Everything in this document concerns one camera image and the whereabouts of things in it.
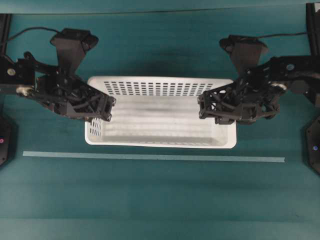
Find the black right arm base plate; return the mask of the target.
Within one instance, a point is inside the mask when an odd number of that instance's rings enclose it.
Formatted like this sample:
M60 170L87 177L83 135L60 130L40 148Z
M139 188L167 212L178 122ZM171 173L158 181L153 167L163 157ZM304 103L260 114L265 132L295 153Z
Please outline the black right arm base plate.
M320 117L318 116L305 130L307 163L320 174Z

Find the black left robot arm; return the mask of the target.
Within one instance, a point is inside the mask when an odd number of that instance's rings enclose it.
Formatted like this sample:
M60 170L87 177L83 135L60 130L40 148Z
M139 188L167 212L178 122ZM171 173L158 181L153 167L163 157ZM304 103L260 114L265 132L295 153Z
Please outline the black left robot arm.
M84 83L59 65L37 61L30 52L13 61L0 56L0 92L37 102L51 112L74 120L109 122L116 99Z

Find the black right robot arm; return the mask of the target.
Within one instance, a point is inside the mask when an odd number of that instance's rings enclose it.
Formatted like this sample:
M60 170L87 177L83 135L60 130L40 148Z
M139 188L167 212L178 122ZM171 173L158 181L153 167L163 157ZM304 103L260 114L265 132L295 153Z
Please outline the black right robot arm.
M218 125L250 125L258 119L274 118L280 111L279 99L287 91L320 106L319 56L272 57L246 68L232 83L199 95L198 115L200 119L214 118Z

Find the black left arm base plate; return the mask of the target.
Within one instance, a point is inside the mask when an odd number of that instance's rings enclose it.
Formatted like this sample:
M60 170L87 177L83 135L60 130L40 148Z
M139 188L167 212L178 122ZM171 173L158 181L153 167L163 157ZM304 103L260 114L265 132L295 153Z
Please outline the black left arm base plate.
M8 115L0 115L0 169L15 157L18 143L18 125Z

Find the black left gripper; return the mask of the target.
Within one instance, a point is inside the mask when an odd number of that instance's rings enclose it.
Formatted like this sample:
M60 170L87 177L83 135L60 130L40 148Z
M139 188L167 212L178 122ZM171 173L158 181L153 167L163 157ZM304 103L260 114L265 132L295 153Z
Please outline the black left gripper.
M72 119L110 122L116 99L83 82L77 75L55 72L35 80L33 99L51 112Z

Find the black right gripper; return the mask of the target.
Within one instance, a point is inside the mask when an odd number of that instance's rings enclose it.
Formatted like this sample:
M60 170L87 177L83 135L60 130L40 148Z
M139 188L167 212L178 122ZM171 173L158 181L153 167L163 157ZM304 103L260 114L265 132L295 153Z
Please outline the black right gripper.
M280 111L280 97L287 92L286 77L282 70L246 69L236 83L204 90L198 95L198 116L202 120L213 118L216 125L253 124L259 119L272 119ZM217 110L218 104L232 105L232 116Z

